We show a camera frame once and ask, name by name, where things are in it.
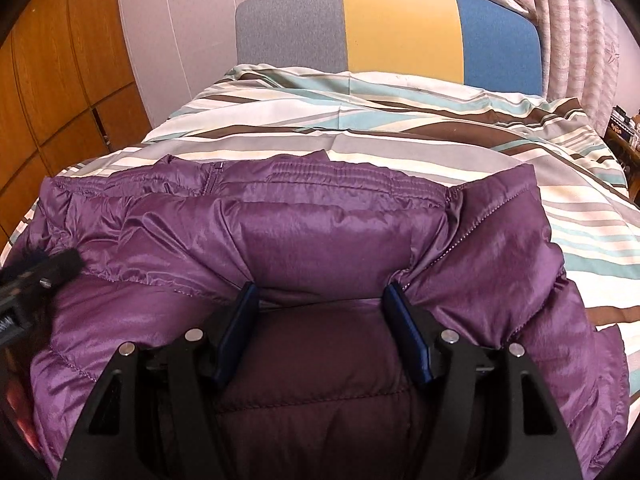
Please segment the grey yellow blue headboard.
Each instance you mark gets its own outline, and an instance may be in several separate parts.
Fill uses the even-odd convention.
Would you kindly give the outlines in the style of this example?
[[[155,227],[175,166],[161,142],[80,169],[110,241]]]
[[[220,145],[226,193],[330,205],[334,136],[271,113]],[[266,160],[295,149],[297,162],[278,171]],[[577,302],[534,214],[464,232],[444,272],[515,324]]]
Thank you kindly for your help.
[[[542,92],[536,27],[489,0],[247,0],[235,31],[240,63]]]

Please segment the pink red clothing pile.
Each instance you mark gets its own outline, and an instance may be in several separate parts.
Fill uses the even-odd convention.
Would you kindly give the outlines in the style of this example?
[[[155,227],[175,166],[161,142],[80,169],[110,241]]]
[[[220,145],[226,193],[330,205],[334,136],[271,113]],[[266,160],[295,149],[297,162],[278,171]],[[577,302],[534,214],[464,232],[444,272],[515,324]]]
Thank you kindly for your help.
[[[15,427],[32,452],[40,454],[40,444],[34,422],[34,404],[30,393],[30,383],[18,371],[17,364],[9,349],[1,351],[1,362],[6,364],[8,379],[1,387],[2,398],[9,405]]]

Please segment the brown wooden wardrobe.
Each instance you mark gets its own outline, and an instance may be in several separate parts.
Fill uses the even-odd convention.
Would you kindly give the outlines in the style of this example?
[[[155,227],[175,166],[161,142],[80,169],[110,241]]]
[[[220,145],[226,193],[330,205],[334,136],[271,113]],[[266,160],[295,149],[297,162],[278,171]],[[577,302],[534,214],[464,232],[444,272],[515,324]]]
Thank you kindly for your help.
[[[61,170],[150,131],[118,0],[23,0],[1,35],[1,241]]]

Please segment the wooden bedside desk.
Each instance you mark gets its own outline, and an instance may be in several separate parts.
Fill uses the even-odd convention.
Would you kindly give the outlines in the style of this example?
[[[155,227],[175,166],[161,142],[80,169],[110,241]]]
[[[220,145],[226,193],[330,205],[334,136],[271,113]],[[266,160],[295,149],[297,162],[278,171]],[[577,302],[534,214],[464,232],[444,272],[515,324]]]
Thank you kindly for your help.
[[[639,131],[619,106],[612,109],[604,140],[624,170],[630,199],[639,205]]]

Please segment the striped bed duvet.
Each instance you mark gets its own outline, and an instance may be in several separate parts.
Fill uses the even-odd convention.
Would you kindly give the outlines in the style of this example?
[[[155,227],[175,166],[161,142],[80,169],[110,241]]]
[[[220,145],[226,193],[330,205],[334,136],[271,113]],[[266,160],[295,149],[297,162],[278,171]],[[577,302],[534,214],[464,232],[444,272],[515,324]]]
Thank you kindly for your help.
[[[240,65],[142,141],[50,179],[106,178],[167,156],[211,164],[314,153],[447,188],[532,166],[552,242],[589,323],[620,332],[623,318],[638,311],[638,209],[573,99],[546,102],[395,74]],[[30,364],[51,332],[52,325],[32,348],[11,351],[31,394]]]

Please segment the purple puffer jacket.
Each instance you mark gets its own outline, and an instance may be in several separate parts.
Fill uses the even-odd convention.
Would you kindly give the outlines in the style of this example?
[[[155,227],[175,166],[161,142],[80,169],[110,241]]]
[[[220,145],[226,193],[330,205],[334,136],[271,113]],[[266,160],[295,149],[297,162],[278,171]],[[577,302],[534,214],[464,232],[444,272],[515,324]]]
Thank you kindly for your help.
[[[447,188],[323,153],[167,156],[45,180],[10,260],[66,248],[85,269],[56,298],[30,364],[51,470],[122,342],[169,344],[249,282],[262,327],[215,412],[243,479],[399,477],[422,413],[380,311],[393,281],[470,341],[526,349],[586,478],[626,437],[622,336],[589,323],[532,166]]]

